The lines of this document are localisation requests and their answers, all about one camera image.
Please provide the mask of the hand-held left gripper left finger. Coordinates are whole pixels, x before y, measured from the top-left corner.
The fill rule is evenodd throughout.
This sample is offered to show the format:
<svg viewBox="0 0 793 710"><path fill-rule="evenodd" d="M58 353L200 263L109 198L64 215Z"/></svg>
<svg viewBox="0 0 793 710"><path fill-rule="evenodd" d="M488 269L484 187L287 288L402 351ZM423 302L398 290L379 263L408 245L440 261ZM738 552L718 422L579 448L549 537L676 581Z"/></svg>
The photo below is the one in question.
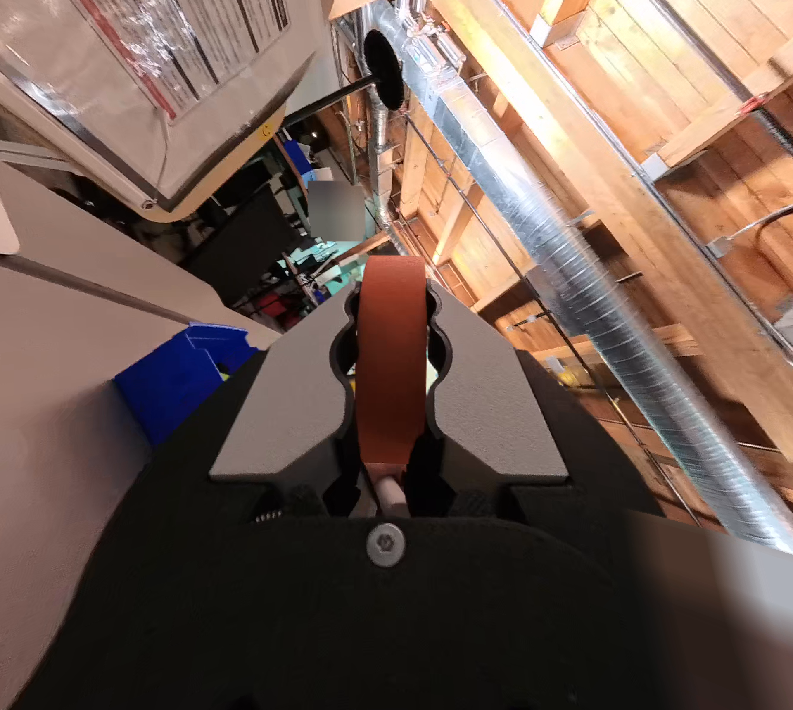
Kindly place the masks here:
<svg viewBox="0 0 793 710"><path fill-rule="evenodd" d="M346 285L278 338L209 471L220 482L263 482L284 497L309 487L331 515L359 502L354 393L360 283Z"/></svg>

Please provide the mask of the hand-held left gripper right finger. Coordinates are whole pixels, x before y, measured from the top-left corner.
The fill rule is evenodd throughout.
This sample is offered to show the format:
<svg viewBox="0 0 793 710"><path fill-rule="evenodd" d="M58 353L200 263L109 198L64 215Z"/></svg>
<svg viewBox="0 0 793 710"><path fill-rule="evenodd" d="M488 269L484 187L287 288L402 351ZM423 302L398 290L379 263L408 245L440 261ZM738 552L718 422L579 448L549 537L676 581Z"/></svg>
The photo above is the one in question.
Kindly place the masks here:
<svg viewBox="0 0 793 710"><path fill-rule="evenodd" d="M409 460L409 511L563 487L568 468L515 348L436 281L426 300L426 423Z"/></svg>

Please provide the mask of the blue plastic bin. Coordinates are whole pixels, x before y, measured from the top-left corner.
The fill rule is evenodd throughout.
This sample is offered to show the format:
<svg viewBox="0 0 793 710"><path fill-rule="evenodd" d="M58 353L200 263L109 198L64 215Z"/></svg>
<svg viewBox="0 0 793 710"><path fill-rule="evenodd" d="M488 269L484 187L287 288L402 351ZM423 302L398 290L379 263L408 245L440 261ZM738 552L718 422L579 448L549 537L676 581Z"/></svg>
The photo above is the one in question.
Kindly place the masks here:
<svg viewBox="0 0 793 710"><path fill-rule="evenodd" d="M157 448L259 350L243 328L192 322L114 377L149 445Z"/></svg>

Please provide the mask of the orange tape roll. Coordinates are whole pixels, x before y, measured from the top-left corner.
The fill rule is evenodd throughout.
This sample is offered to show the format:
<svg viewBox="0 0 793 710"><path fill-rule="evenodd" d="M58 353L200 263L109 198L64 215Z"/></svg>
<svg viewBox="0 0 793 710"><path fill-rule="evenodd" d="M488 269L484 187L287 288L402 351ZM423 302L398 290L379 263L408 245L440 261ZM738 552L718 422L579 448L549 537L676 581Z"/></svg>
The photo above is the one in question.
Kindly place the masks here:
<svg viewBox="0 0 793 710"><path fill-rule="evenodd" d="M356 320L355 412L364 463L405 466L425 427L427 277L415 256L374 256Z"/></svg>

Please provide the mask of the small blue crate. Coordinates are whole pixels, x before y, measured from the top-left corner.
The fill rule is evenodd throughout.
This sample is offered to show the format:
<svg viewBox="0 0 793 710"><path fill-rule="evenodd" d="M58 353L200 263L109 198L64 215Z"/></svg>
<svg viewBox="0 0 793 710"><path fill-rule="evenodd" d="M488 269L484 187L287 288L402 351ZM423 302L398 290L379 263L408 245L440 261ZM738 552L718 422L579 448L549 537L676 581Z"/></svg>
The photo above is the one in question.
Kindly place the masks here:
<svg viewBox="0 0 793 710"><path fill-rule="evenodd" d="M282 143L288 158L297 170L297 174L301 177L311 176L314 169L309 155L306 153L308 147L298 140L286 137L282 139Z"/></svg>

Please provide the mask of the black floor lamp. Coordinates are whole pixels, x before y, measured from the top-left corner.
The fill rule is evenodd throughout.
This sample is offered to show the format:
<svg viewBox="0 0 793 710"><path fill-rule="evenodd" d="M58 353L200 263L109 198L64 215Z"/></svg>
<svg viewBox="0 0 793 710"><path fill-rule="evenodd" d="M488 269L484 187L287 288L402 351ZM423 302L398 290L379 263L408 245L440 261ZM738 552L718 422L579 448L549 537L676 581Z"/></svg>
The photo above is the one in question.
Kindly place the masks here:
<svg viewBox="0 0 793 710"><path fill-rule="evenodd" d="M289 129L296 123L340 102L346 96L370 87L375 88L379 99L388 110L400 110L404 104L401 66L391 44L381 31L372 29L365 36L363 54L371 70L370 74L292 112L284 118L282 128Z"/></svg>

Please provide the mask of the acrylic tabletop sign stand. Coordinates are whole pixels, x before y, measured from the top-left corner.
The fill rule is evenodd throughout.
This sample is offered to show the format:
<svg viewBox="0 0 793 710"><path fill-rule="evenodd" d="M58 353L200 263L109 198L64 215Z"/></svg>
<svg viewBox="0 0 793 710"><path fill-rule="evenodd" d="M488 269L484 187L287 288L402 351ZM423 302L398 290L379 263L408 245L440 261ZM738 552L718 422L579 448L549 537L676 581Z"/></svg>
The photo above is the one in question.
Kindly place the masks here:
<svg viewBox="0 0 793 710"><path fill-rule="evenodd" d="M1 0L2 107L135 214L198 209L273 136L321 0Z"/></svg>

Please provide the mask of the silver ventilation duct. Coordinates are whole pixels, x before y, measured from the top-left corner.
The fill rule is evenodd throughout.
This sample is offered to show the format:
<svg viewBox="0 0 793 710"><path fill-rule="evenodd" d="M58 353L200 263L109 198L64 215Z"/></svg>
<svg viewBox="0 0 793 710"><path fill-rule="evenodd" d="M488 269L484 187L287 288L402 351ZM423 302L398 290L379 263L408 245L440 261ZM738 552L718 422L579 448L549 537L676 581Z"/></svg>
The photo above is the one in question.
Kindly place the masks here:
<svg viewBox="0 0 793 710"><path fill-rule="evenodd" d="M526 160L432 41L391 3L362 10L408 88L534 261L546 304L578 325L732 535L791 553L791 511L741 452L677 361L553 202Z"/></svg>

